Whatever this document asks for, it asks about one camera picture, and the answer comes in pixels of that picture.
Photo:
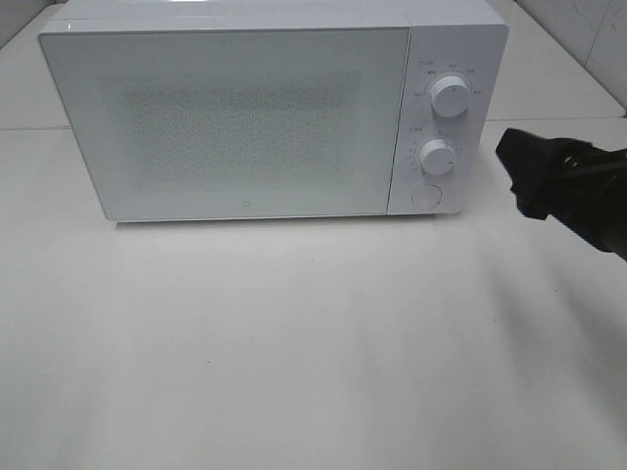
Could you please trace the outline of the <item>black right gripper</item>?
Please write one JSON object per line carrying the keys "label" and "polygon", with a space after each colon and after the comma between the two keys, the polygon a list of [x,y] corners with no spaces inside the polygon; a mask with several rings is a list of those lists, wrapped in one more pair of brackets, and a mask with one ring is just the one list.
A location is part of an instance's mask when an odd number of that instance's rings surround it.
{"label": "black right gripper", "polygon": [[496,154],[522,215],[538,220],[551,215],[597,250],[626,258],[625,149],[609,151],[511,127]]}

